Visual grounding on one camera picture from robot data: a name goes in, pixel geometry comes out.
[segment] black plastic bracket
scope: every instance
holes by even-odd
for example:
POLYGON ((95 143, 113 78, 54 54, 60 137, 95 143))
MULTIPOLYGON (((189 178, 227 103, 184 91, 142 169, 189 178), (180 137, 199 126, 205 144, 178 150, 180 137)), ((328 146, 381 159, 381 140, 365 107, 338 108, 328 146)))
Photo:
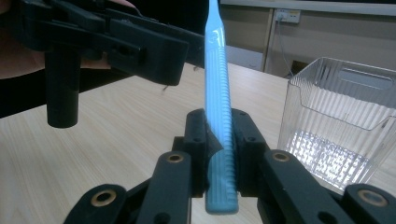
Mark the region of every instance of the black plastic bracket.
MULTIPOLYGON (((120 191, 124 205, 94 208, 92 195, 104 190, 98 187, 80 199, 65 223, 191 223, 191 198, 202 197, 207 188, 213 143, 206 127, 203 109, 190 112, 185 136, 161 155, 152 178, 120 191), (114 217, 99 219, 102 214, 114 217)), ((360 184, 348 186, 344 196, 328 191, 289 152, 270 150, 244 111, 233 109, 233 131, 238 191, 258 198, 263 223, 394 223, 396 199, 384 190, 360 184)))
POLYGON ((27 48, 46 52, 49 125, 57 128, 78 122, 81 57, 100 60, 105 54, 126 76, 170 86, 180 81, 184 62, 204 66, 202 35, 109 1, 12 1, 0 24, 27 48))

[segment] clear plastic container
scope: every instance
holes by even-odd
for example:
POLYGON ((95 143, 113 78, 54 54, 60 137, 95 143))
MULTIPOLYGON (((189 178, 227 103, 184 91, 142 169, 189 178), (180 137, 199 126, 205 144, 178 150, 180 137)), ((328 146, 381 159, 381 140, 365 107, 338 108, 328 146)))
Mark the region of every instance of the clear plastic container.
POLYGON ((366 183, 396 147, 395 79, 395 71, 317 59, 289 81, 278 148, 334 191, 366 183))

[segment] toothbrush handle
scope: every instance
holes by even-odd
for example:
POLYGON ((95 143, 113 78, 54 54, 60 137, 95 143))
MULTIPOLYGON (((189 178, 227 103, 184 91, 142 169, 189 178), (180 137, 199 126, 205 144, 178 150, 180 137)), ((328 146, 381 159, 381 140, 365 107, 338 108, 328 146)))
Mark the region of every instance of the toothbrush handle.
POLYGON ((228 69, 222 24, 205 34, 205 112, 212 133, 223 149, 209 162, 206 211, 233 214, 238 211, 233 158, 233 130, 228 69))

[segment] wall socket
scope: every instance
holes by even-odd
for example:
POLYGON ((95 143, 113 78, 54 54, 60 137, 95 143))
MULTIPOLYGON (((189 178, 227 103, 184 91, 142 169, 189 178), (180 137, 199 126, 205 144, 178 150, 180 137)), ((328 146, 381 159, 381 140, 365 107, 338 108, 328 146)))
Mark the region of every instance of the wall socket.
POLYGON ((301 10, 278 8, 276 10, 276 21, 299 23, 301 10))

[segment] wooden table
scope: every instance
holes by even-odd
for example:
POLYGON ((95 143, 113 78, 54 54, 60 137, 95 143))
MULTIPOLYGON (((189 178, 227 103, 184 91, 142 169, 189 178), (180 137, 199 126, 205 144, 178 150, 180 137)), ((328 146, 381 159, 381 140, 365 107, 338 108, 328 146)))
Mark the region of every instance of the wooden table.
MULTIPOLYGON (((229 64, 232 107, 249 113, 270 148, 280 131, 287 80, 229 64)), ((131 77, 79 97, 79 121, 58 130, 46 107, 0 119, 0 223, 63 223, 78 199, 105 183, 131 189, 184 134, 186 115, 204 107, 204 70, 186 64, 168 87, 131 77)), ((260 223, 256 199, 232 216, 210 216, 192 201, 192 223, 260 223)))

